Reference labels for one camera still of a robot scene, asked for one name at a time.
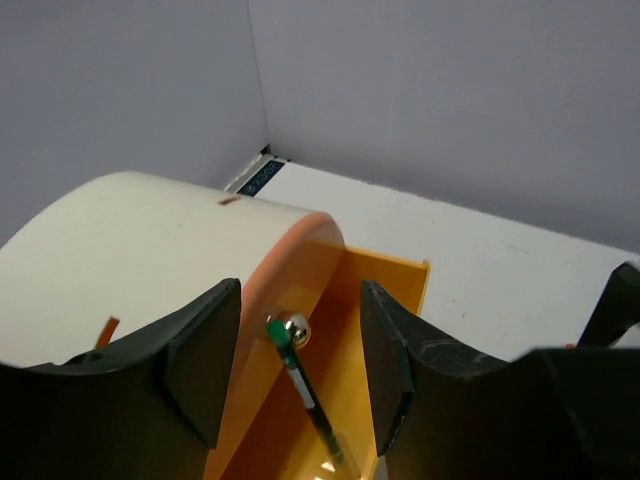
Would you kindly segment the green ink pen refill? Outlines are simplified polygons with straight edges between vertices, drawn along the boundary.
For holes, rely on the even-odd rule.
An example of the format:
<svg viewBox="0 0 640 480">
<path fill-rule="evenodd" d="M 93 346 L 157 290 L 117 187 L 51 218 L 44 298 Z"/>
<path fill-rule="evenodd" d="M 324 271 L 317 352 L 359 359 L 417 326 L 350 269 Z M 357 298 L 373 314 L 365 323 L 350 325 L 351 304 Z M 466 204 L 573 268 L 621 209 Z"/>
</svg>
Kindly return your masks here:
<svg viewBox="0 0 640 480">
<path fill-rule="evenodd" d="M 267 323 L 266 330 L 278 351 L 289 378 L 301 398 L 304 409 L 316 434 L 323 443 L 337 478 L 360 479 L 359 469 L 348 451 L 346 443 L 333 428 L 325 409 L 321 405 L 302 362 L 296 353 L 294 343 L 285 328 L 285 324 L 279 319 L 270 320 Z"/>
</svg>

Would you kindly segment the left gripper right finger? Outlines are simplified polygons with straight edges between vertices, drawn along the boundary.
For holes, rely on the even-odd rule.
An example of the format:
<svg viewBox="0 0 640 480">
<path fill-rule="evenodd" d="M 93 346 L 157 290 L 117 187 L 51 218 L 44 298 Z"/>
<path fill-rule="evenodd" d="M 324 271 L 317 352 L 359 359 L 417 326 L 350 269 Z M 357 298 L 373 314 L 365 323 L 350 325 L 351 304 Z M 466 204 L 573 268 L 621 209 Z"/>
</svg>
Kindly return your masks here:
<svg viewBox="0 0 640 480">
<path fill-rule="evenodd" d="M 639 352 L 539 348 L 504 362 L 361 286 L 376 450 L 392 479 L 635 479 Z"/>
</svg>

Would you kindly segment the orange top drawer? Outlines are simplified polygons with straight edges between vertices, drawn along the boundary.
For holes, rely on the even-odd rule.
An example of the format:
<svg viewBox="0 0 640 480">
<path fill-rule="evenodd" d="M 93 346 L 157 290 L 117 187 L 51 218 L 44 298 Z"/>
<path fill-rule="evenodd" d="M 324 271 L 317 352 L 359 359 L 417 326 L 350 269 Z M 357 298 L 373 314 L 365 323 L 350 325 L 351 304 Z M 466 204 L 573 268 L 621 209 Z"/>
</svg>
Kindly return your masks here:
<svg viewBox="0 0 640 480">
<path fill-rule="evenodd" d="M 248 264 L 241 277 L 242 312 L 218 444 L 206 479 L 224 473 L 275 382 L 282 363 L 267 321 L 281 313 L 308 317 L 344 250 L 333 218 L 322 212 L 263 214 L 242 227 L 234 254 Z"/>
</svg>

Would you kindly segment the yellow drawer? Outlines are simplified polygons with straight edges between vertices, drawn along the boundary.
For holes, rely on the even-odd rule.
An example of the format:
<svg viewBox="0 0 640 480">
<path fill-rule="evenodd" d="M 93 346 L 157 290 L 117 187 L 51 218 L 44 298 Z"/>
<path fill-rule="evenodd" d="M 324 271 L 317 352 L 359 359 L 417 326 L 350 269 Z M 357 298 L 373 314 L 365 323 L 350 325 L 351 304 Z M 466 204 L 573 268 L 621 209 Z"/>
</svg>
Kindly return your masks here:
<svg viewBox="0 0 640 480">
<path fill-rule="evenodd" d="M 372 280 L 412 313 L 420 312 L 430 265 L 348 248 L 313 312 L 299 356 L 357 478 L 378 459 L 360 329 L 360 284 Z M 230 392 L 207 479 L 339 479 L 275 347 L 257 340 Z"/>
</svg>

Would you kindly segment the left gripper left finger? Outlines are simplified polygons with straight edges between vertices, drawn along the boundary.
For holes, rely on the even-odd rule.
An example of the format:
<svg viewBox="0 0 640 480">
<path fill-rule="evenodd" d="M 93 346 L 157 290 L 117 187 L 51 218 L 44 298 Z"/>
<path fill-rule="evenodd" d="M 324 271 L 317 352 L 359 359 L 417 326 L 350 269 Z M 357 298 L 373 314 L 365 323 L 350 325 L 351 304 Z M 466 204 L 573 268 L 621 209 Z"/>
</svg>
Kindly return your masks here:
<svg viewBox="0 0 640 480">
<path fill-rule="evenodd" d="M 61 365 L 1 368 L 5 479 L 200 479 L 215 448 L 241 314 L 228 278 Z"/>
</svg>

